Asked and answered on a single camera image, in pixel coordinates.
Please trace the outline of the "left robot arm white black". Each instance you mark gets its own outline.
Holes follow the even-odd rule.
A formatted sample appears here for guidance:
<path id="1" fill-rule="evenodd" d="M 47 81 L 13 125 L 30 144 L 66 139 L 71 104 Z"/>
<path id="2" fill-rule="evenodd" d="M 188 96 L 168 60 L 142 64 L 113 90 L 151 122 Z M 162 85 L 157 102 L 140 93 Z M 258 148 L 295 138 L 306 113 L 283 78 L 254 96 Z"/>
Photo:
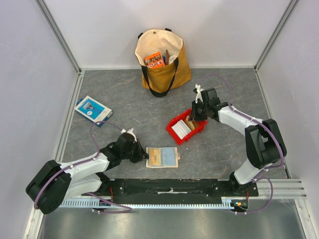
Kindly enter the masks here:
<path id="1" fill-rule="evenodd" d="M 111 180 L 105 175 L 106 171 L 119 166 L 123 160 L 138 163 L 148 157 L 139 139 L 133 133 L 124 132 L 117 141 L 88 157 L 68 163 L 46 162 L 25 191 L 36 210 L 49 214 L 63 201 L 82 194 L 110 194 Z"/>

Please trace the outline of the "beige leather card holder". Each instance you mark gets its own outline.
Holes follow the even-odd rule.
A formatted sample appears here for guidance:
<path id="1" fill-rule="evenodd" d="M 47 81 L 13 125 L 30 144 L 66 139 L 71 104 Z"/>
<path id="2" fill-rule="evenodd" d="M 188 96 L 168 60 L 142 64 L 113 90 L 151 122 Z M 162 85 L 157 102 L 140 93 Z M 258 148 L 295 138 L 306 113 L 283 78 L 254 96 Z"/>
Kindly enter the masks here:
<path id="1" fill-rule="evenodd" d="M 146 168 L 178 168 L 181 158 L 177 147 L 147 147 L 149 158 L 146 160 Z"/>

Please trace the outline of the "red plastic bin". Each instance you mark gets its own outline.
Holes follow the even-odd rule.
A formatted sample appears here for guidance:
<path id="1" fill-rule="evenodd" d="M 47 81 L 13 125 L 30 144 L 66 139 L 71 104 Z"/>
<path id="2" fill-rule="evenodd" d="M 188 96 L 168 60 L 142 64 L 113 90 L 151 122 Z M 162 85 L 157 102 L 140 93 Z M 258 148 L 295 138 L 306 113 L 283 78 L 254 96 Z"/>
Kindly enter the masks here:
<path id="1" fill-rule="evenodd" d="M 191 109 L 188 109 L 173 118 L 166 126 L 167 132 L 178 145 L 189 141 L 197 133 L 203 132 L 205 126 L 208 124 L 207 120 L 189 121 L 190 114 Z"/>

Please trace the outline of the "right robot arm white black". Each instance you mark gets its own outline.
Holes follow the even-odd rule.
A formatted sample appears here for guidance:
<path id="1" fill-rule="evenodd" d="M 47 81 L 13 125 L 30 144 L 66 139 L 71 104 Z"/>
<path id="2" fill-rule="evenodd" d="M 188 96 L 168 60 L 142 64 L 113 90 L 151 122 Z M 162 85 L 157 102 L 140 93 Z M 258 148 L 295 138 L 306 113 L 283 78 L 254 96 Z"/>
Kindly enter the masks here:
<path id="1" fill-rule="evenodd" d="M 274 119 L 262 120 L 245 114 L 228 102 L 221 102 L 214 88 L 203 89 L 196 84 L 192 101 L 191 121 L 208 118 L 225 124 L 245 137 L 247 159 L 229 176 L 228 190 L 240 196 L 262 171 L 283 166 L 287 149 Z"/>

